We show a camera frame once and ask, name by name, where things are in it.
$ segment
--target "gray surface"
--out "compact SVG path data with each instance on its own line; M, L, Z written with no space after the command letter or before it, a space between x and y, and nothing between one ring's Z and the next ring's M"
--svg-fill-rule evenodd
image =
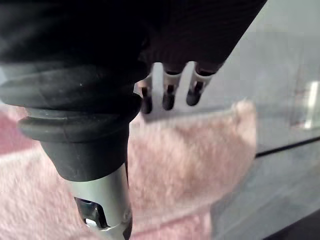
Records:
M146 119L213 112L249 99L258 111L258 152L320 136L320 130L290 126L299 70L302 85L319 80L319 11L318 0L269 0L196 107L186 104L193 64L184 71L170 112L161 107L162 67L156 65L154 110Z
M212 208L215 240L259 240L320 209L320 142L258 158Z

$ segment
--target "pink fur rug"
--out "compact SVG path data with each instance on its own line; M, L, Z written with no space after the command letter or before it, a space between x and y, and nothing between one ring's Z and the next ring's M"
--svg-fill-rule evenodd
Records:
M0 115L0 240L97 240L39 144ZM209 240L210 206L242 180L256 152L256 114L231 110L131 125L128 144L132 240Z

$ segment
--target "metal prong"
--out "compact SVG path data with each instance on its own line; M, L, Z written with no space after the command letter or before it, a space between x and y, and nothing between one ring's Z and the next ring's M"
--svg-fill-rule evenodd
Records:
M139 94L142 97L141 112L144 114L151 113L153 109L152 103L152 73L145 79L137 83Z
M199 103L202 93L210 83L216 71L204 70L196 63L193 69L190 87L186 96L186 103L189 106L195 106Z
M163 64L163 97L162 107L169 111L174 108L176 92L179 87L180 78L184 64Z

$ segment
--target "black plastic cap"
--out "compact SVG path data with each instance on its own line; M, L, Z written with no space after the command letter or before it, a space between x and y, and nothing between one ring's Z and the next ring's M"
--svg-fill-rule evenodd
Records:
M125 240L129 240L132 232L133 219L131 217L128 227L123 232L123 237Z
M176 96L174 94L164 93L162 98L162 107L166 111L174 108Z
M151 113L152 109L153 109L152 97L151 96L143 97L140 111L143 114L149 114Z
M195 106L199 103L201 98L201 93L199 92L192 92L191 90L188 91L188 94L186 96L186 103L189 106Z

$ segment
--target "black line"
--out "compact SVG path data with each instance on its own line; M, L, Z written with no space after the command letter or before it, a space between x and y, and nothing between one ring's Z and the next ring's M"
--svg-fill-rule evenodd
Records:
M300 147L300 146L303 146L303 145L311 144L311 143L314 143L314 142L317 142L317 141L320 141L320 136L317 136L317 137L314 137L314 138L311 138L311 139L308 139L308 140L305 140L305 141L300 141L300 142L297 142L297 143L289 144L289 145L286 145L286 146L274 148L274 149L271 149L271 150L268 150L268 151L259 152L259 153L257 153L255 155L255 157L256 158L261 158L261 157L269 155L269 154L275 154L275 153L282 152L282 151L285 151L285 150L289 150L289 149L293 149L293 148Z

